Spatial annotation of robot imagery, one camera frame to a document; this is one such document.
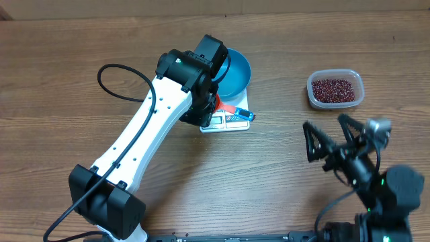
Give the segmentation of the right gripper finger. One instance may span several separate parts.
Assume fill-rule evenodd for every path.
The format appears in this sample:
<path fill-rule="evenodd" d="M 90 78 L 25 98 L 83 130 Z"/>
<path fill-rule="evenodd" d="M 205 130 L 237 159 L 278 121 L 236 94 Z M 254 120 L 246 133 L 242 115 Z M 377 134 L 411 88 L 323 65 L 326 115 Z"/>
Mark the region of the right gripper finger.
<path fill-rule="evenodd" d="M 364 124 L 358 122 L 347 114 L 340 114 L 338 116 L 339 124 L 341 125 L 343 134 L 348 145 L 364 145 L 363 130 Z"/>
<path fill-rule="evenodd" d="M 306 140 L 306 153 L 309 162 L 320 160 L 330 155 L 335 147 L 335 141 L 321 129 L 306 121 L 302 125 Z"/>

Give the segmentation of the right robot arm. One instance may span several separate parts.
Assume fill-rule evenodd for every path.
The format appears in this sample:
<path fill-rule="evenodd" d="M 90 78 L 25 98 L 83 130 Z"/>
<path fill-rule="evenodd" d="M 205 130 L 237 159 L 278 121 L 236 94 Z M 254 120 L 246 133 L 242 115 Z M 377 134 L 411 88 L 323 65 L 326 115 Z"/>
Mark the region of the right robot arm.
<path fill-rule="evenodd" d="M 314 222 L 305 241 L 412 241 L 409 214 L 420 207 L 425 178 L 407 165 L 395 165 L 380 172 L 381 152 L 388 146 L 392 123 L 373 118 L 364 123 L 347 114 L 338 117 L 346 142 L 337 144 L 310 122 L 303 123 L 309 162 L 324 160 L 324 171 L 351 188 L 326 207 Z M 356 214 L 353 223 L 327 222 L 321 218 L 332 207 L 356 194 L 366 212 Z"/>

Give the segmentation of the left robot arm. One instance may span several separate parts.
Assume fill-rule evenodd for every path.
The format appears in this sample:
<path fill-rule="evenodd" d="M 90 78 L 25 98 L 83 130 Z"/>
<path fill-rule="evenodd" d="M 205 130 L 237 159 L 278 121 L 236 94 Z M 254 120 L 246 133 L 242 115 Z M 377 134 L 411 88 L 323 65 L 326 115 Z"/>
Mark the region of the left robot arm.
<path fill-rule="evenodd" d="M 207 127 L 218 107 L 215 77 L 229 58 L 222 41 L 205 35 L 195 50 L 162 54 L 150 91 L 122 134 L 89 168 L 69 175 L 72 209 L 98 227 L 102 241 L 146 241 L 146 205 L 134 193 L 177 121 Z"/>

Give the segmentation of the orange measuring scoop blue handle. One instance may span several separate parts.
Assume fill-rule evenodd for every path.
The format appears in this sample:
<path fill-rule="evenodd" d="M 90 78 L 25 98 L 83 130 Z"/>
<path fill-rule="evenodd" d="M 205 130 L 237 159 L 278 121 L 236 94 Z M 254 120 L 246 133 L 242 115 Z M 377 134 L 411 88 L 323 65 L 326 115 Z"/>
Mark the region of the orange measuring scoop blue handle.
<path fill-rule="evenodd" d="M 220 96 L 217 94 L 214 112 L 217 112 L 218 110 L 224 110 L 225 112 L 228 112 L 230 114 L 233 114 L 234 116 L 237 116 L 250 122 L 254 121 L 256 118 L 256 115 L 251 111 L 223 103 L 220 99 Z"/>

